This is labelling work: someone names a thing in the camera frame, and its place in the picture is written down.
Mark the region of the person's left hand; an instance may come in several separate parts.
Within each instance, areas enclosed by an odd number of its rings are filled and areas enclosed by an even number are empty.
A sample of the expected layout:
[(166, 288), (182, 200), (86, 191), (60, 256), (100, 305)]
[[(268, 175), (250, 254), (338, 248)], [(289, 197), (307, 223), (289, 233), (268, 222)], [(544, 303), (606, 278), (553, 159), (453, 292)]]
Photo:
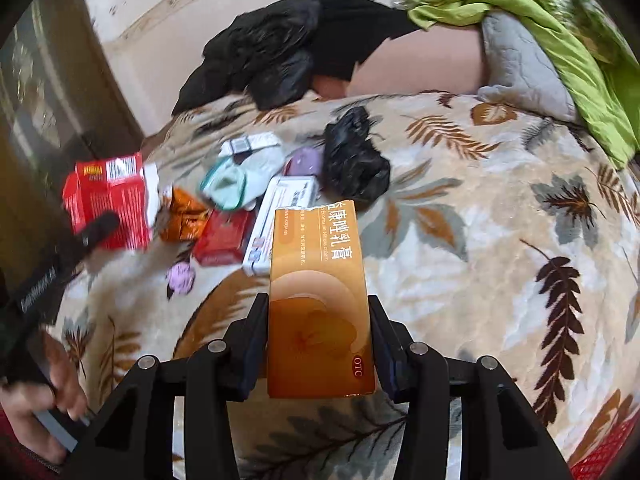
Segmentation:
[(61, 465), (66, 449), (35, 418), (35, 412), (57, 408), (77, 420), (87, 414), (87, 397), (63, 345), (48, 333), (42, 334), (50, 365), (53, 389), (35, 382), (16, 382), (1, 388), (1, 405), (17, 441), (43, 460)]

